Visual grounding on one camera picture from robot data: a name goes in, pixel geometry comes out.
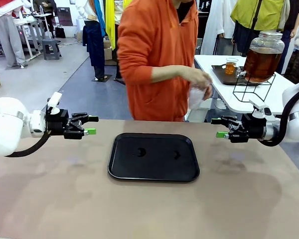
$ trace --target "gray stool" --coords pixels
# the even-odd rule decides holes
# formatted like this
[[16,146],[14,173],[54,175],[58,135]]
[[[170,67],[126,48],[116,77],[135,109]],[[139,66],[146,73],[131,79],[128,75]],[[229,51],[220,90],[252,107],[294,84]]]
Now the gray stool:
[[61,53],[56,40],[43,39],[42,48],[43,48],[43,54],[45,60],[47,60],[48,56],[55,57],[55,60],[60,59]]

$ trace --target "yellow-green jacket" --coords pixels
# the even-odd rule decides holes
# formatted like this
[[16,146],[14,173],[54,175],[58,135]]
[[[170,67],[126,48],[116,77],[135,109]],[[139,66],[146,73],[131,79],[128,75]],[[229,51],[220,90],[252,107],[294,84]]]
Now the yellow-green jacket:
[[[244,27],[251,28],[259,0],[238,0],[231,18]],[[280,21],[284,0],[263,0],[255,30],[277,29]]]
[[[124,0],[123,8],[125,9],[132,0]],[[115,15],[114,0],[106,0],[105,4],[105,30],[109,36],[112,49],[115,49]]]

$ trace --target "person in orange hoodie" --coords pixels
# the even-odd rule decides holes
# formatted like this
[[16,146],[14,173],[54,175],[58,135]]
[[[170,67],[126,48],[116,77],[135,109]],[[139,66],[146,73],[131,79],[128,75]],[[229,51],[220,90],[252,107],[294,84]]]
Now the person in orange hoodie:
[[184,121],[190,86],[211,95],[211,78],[193,67],[195,0],[133,0],[119,26],[118,57],[135,120]]

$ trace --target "dark serving tray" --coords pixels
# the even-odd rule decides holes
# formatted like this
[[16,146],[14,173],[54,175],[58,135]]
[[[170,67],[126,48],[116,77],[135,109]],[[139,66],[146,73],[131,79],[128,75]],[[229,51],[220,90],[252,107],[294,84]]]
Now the dark serving tray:
[[[237,86],[246,86],[247,82],[245,79],[239,79],[237,82],[237,78],[236,78],[236,69],[234,71],[234,73],[232,75],[227,75],[225,73],[225,69],[223,69],[223,66],[211,66],[213,68],[213,72],[215,73],[215,75],[218,77],[218,79],[220,80],[221,83],[223,83],[224,85],[229,85],[229,86],[234,86],[237,84]],[[252,83],[249,82],[248,86],[258,86],[259,83]]]
[[199,166],[186,136],[122,133],[114,140],[108,172],[124,180],[191,182]]

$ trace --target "cup of tea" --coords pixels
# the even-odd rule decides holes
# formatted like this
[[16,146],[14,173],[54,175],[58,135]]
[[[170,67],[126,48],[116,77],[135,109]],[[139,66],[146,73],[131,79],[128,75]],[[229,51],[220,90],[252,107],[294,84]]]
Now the cup of tea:
[[227,58],[225,73],[227,75],[232,75],[235,72],[236,64],[238,62],[238,59],[236,58]]

